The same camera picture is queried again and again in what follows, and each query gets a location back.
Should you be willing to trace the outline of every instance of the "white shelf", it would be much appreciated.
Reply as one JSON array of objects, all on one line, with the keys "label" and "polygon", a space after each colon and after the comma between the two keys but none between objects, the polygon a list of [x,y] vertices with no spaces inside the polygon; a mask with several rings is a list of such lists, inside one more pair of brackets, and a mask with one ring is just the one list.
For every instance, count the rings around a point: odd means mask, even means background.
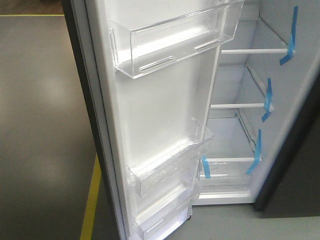
[{"label": "white shelf", "polygon": [[136,79],[233,39],[243,0],[138,28],[110,21],[115,67]]},{"label": "white shelf", "polygon": [[230,54],[286,54],[288,52],[287,48],[261,48],[261,49],[229,49],[222,50],[222,55]]},{"label": "white shelf", "polygon": [[234,40],[222,46],[220,64],[244,65],[250,55],[286,55],[288,46],[263,20],[240,21]]},{"label": "white shelf", "polygon": [[234,103],[234,104],[212,104],[210,109],[246,109],[263,108],[264,103]]},{"label": "white shelf", "polygon": [[[250,96],[250,101],[265,101],[265,94],[267,87],[264,82],[258,78],[254,70],[246,68],[244,71],[242,84],[239,88],[236,103],[243,103],[247,101]],[[245,126],[247,135],[250,139],[257,138],[258,130],[262,127],[262,116],[266,110],[262,108],[239,108],[238,114],[242,124]]]}]

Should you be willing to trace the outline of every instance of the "door shelf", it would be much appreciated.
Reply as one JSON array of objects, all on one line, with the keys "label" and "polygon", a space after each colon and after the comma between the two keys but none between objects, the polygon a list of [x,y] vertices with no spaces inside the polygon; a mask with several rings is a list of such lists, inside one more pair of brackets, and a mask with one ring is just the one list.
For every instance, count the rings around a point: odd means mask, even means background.
[{"label": "door shelf", "polygon": [[173,180],[177,179],[186,186],[193,186],[199,159],[210,149],[213,134],[195,118],[190,121],[187,129],[186,138],[170,151],[151,159],[150,164],[141,168],[128,166],[129,185],[140,197],[154,194],[158,185],[170,189]]},{"label": "door shelf", "polygon": [[157,221],[148,220],[136,224],[135,232],[142,240],[162,240],[183,224],[192,215],[192,201],[188,199],[175,206],[171,212]]},{"label": "door shelf", "polygon": [[200,195],[200,183],[196,179],[194,188],[176,187],[167,196],[156,200],[150,207],[147,207],[139,215],[134,217],[134,221],[138,226],[144,226],[148,222],[158,222],[163,217],[174,211],[177,206],[189,200],[196,200]]},{"label": "door shelf", "polygon": [[136,79],[233,39],[243,0],[135,29],[109,21],[115,67]]}]

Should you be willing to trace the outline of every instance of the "gray floor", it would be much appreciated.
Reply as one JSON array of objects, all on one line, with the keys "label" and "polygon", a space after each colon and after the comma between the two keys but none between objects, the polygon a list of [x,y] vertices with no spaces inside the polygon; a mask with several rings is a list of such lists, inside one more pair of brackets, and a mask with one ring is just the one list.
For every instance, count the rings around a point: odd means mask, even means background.
[{"label": "gray floor", "polygon": [[96,153],[65,19],[0,33],[0,239],[78,240]]},{"label": "gray floor", "polygon": [[60,0],[0,0],[0,15],[64,14]]},{"label": "gray floor", "polygon": [[167,240],[319,240],[320,217],[260,218],[250,204],[194,207]]}]

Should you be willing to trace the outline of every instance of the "transparent door bin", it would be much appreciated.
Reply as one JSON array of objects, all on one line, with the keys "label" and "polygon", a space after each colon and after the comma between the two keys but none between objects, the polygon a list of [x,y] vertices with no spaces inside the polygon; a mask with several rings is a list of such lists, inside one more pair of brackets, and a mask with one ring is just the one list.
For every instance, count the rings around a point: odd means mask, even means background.
[{"label": "transparent door bin", "polygon": [[138,225],[144,222],[158,221],[159,219],[172,212],[177,206],[182,205],[187,200],[197,200],[201,191],[200,183],[196,179],[193,188],[176,187],[170,194],[154,201],[149,207],[145,207],[142,212],[136,215],[134,221]]},{"label": "transparent door bin", "polygon": [[253,162],[252,158],[208,159],[210,178],[206,178],[202,167],[200,183],[204,191],[243,191],[248,188],[250,176],[246,171]]},{"label": "transparent door bin", "polygon": [[115,67],[136,79],[233,39],[243,0],[136,29],[109,21]]},{"label": "transparent door bin", "polygon": [[[200,166],[199,161],[196,161],[193,165],[194,169],[197,168],[195,164]],[[160,185],[157,184],[149,190],[148,194],[142,197],[135,192],[134,188],[131,188],[130,199],[133,218],[139,222],[143,222],[142,219],[159,213],[162,214],[161,212],[165,210],[161,209],[167,209],[166,206],[170,202],[176,202],[181,198],[185,201],[187,198],[190,198],[190,195],[195,190],[195,175],[195,171],[193,173],[181,171],[165,178]]]},{"label": "transparent door bin", "polygon": [[172,176],[179,175],[183,181],[196,177],[199,158],[210,149],[213,134],[195,118],[190,121],[187,130],[187,135],[178,142],[178,147],[163,153],[157,159],[151,159],[147,166],[128,166],[129,185],[139,196],[143,197],[159,185],[165,187],[164,182]]},{"label": "transparent door bin", "polygon": [[192,215],[191,200],[176,206],[166,216],[136,224],[135,232],[142,240],[162,240]]}]

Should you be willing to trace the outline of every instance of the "refrigerator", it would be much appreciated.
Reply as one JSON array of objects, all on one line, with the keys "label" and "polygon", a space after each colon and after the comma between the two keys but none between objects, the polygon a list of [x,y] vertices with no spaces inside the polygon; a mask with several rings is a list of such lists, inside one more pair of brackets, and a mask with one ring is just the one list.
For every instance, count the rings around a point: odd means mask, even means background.
[{"label": "refrigerator", "polygon": [[268,203],[317,114],[319,1],[62,4],[119,239]]}]

